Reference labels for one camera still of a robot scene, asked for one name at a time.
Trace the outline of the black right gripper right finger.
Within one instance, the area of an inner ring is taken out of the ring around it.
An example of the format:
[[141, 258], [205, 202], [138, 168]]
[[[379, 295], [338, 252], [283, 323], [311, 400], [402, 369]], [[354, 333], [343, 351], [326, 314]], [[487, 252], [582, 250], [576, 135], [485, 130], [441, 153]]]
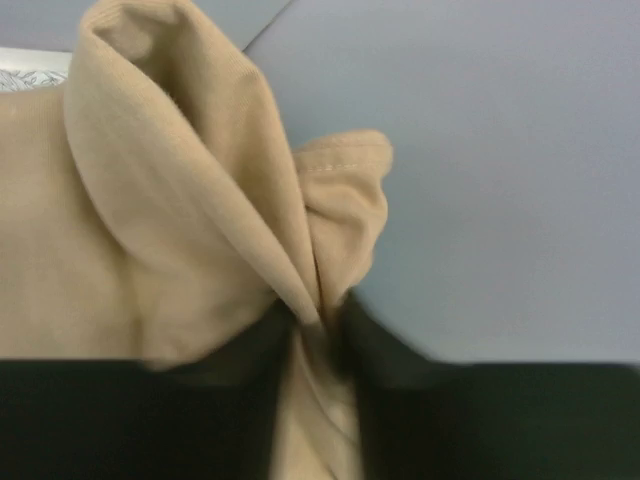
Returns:
[[355, 296], [340, 311], [368, 479], [635, 479], [639, 371], [611, 363], [450, 364]]

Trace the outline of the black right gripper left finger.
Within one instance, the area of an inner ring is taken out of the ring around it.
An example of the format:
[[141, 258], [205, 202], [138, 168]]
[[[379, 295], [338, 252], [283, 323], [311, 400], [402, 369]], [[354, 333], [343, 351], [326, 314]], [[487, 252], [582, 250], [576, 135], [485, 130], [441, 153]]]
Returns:
[[203, 360], [5, 360], [5, 479], [266, 479], [292, 317], [268, 312]]

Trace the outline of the tan t shirt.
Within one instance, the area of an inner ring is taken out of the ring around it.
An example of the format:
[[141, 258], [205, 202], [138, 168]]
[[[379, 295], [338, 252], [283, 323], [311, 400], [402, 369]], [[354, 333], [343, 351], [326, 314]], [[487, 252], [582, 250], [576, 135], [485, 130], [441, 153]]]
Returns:
[[1, 352], [202, 359], [298, 320], [277, 479], [359, 479], [338, 311], [387, 219], [389, 140], [292, 149], [262, 72], [189, 1], [101, 1], [66, 80], [1, 97]]

